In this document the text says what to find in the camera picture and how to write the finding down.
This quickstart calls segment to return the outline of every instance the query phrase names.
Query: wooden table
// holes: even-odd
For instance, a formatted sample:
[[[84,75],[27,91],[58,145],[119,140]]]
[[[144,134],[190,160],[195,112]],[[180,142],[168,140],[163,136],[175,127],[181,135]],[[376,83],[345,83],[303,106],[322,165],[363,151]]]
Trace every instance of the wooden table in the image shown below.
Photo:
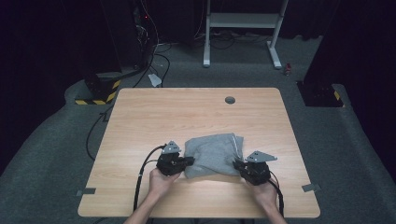
[[[234,104],[225,98],[232,96]],[[216,133],[243,136],[244,157],[254,150],[278,157],[267,162],[284,194],[285,217],[318,217],[310,184],[279,90],[274,88],[123,89],[117,98],[78,209],[83,217],[128,217],[139,169],[150,151],[170,140],[183,150],[191,138]],[[161,151],[154,153],[158,159]],[[139,203],[149,186],[146,166]],[[182,175],[152,217],[264,217],[238,176]]]

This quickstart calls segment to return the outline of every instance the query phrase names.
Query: black equipment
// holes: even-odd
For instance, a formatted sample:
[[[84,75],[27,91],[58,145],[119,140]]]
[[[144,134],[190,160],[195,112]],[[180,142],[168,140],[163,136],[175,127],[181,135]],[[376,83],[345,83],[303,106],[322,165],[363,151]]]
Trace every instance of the black equipment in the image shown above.
[[[183,172],[187,166],[194,164],[194,157],[179,157],[180,148],[174,141],[169,142],[163,149],[157,161],[157,168],[163,175],[175,175]]]
[[[260,151],[255,151],[246,158],[247,162],[235,160],[233,162],[233,168],[239,171],[241,176],[254,186],[265,184],[266,182],[270,183],[276,189],[279,198],[279,212],[282,216],[284,216],[283,194],[280,191],[279,182],[276,180],[276,184],[271,180],[272,172],[266,163],[266,161],[275,160],[277,160],[277,157],[262,153]]]

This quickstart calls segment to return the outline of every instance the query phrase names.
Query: dark curtain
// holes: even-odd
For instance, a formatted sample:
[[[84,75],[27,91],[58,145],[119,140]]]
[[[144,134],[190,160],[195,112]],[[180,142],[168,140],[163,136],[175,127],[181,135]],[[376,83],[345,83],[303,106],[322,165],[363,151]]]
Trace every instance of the dark curtain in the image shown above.
[[[0,174],[25,139],[81,79],[63,40],[60,1],[2,1]]]
[[[324,35],[340,0],[289,0],[279,36],[303,39]]]
[[[395,8],[393,0],[342,0],[304,79],[346,87],[363,130],[394,180]]]

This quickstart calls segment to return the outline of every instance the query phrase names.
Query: gray cloth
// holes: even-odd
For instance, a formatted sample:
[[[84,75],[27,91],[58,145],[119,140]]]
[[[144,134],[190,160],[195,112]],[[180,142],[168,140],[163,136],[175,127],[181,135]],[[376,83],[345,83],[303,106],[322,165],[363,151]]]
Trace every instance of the gray cloth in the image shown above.
[[[239,175],[233,168],[235,159],[243,160],[243,137],[234,133],[221,133],[192,138],[186,142],[185,157],[194,157],[193,166],[184,172],[187,178],[203,175]]]

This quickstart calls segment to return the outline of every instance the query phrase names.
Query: yellow and black tape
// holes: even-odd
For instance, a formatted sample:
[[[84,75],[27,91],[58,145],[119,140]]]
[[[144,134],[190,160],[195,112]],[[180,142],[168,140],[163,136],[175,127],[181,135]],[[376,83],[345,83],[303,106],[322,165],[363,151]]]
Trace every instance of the yellow and black tape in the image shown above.
[[[117,89],[120,85],[120,80],[114,82],[111,87],[107,88],[108,93],[105,97],[95,97],[93,96],[91,99],[75,99],[77,105],[107,105],[110,104],[114,97],[116,96]]]

